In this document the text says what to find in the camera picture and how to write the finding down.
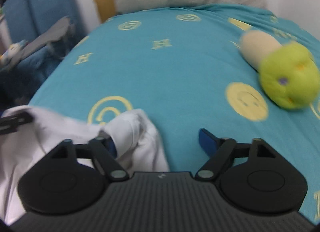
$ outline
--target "stuffed toy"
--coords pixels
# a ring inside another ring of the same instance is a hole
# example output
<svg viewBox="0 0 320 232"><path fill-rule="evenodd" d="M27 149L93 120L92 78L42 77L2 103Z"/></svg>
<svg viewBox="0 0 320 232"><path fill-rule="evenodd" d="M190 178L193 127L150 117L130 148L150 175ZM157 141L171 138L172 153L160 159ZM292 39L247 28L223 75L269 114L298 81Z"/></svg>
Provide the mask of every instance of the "stuffed toy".
<svg viewBox="0 0 320 232"><path fill-rule="evenodd" d="M249 31L240 43L244 59L259 73L268 97L285 109L299 109L320 92L320 72L311 52L295 41L282 46L262 31Z"/></svg>
<svg viewBox="0 0 320 232"><path fill-rule="evenodd" d="M9 49L0 57L0 67L4 67L9 64L10 60L21 51L26 45L27 41L23 40L14 44L11 44Z"/></svg>

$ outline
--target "white plush toy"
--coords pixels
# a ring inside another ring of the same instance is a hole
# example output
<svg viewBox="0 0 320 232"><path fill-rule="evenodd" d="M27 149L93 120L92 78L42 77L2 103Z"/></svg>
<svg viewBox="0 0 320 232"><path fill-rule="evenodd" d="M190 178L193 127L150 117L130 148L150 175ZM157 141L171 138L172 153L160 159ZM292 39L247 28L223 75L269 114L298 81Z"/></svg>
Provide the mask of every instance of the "white plush toy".
<svg viewBox="0 0 320 232"><path fill-rule="evenodd" d="M10 60L27 44L26 40L11 44L9 49L0 57L0 67L7 66Z"/></svg>

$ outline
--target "green plush head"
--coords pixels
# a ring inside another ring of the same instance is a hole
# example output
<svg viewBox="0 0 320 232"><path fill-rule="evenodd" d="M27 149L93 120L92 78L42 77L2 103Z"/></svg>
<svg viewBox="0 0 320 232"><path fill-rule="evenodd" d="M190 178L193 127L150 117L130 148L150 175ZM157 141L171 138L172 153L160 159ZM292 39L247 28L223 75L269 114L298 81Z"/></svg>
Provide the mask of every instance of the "green plush head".
<svg viewBox="0 0 320 232"><path fill-rule="evenodd" d="M285 109L308 106L320 92L320 72L313 56L297 42L284 45L263 59L259 74L265 93Z"/></svg>

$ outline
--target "teal bed sheet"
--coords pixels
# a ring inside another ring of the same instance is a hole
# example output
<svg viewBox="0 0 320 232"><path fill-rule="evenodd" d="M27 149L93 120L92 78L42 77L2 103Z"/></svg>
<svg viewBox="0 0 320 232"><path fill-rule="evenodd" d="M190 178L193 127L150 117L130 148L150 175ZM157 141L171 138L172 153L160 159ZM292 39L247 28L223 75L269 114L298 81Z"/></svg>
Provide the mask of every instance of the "teal bed sheet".
<svg viewBox="0 0 320 232"><path fill-rule="evenodd" d="M207 160L198 130L238 142L263 138L307 179L300 209L320 219L319 101L285 111L263 93L241 57L246 31L298 41L320 65L320 43L295 23L241 5L163 8L113 17L84 38L38 90L31 105L103 124L132 108L159 129L172 171Z"/></svg>

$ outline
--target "yellow circle print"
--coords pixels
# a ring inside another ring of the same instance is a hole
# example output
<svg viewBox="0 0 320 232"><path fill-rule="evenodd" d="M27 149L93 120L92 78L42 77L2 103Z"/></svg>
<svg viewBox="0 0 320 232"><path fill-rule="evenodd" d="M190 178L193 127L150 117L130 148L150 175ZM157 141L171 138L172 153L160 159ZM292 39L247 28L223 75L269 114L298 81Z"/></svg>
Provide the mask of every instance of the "yellow circle print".
<svg viewBox="0 0 320 232"><path fill-rule="evenodd" d="M118 26L118 29L121 31L133 30L138 28L141 25L139 21L129 21Z"/></svg>
<svg viewBox="0 0 320 232"><path fill-rule="evenodd" d="M176 18L188 22L200 22L201 18L197 15L177 15Z"/></svg>
<svg viewBox="0 0 320 232"><path fill-rule="evenodd" d="M226 96L233 109L251 121L263 121L268 117L268 105L253 87L234 82L228 85Z"/></svg>
<svg viewBox="0 0 320 232"><path fill-rule="evenodd" d="M319 115L319 112L320 112L320 101L318 101L317 110L315 109L315 107L313 106L312 103L310 103L310 107L311 107L312 112L315 114L315 116L316 116L318 119L320 119L320 115Z"/></svg>
<svg viewBox="0 0 320 232"><path fill-rule="evenodd" d="M104 116L108 112L111 112L113 114L113 117L120 115L121 111L119 110L119 108L125 108L125 110L123 111L132 110L132 105L128 100L119 96L111 96L100 99L91 108L88 115L88 123L99 123L100 125L105 125L106 122L103 121Z"/></svg>

